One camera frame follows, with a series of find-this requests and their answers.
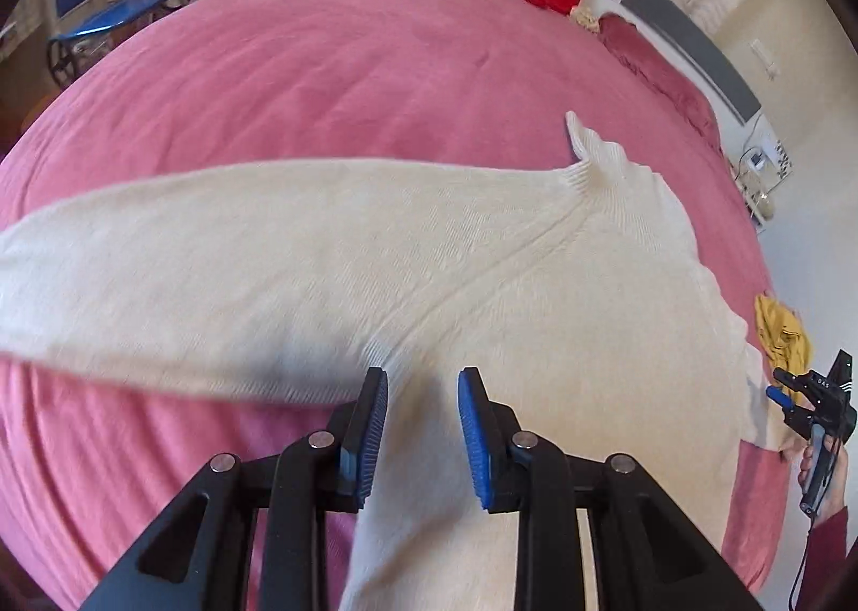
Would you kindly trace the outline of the person right forearm red sleeve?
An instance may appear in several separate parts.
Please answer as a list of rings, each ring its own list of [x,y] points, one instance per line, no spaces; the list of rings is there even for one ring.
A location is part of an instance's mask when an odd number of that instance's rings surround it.
[[[836,514],[825,521],[816,522],[810,531],[807,543],[803,579],[795,608],[798,611],[811,609],[820,601],[827,584],[835,579],[846,560],[846,533],[849,512],[842,506]]]

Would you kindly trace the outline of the person right hand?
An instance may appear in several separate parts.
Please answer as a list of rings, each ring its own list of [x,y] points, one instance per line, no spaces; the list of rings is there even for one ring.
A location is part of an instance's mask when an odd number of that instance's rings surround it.
[[[823,483],[820,491],[822,498],[815,509],[815,515],[811,517],[813,527],[819,528],[825,522],[840,514],[846,509],[846,482],[848,482],[849,454],[839,441],[833,441],[831,437],[825,438],[823,449],[832,454],[832,463],[829,470],[823,474]],[[813,474],[813,466],[819,461],[816,457],[815,446],[811,443],[805,446],[798,463],[797,483],[801,489],[807,486]]]

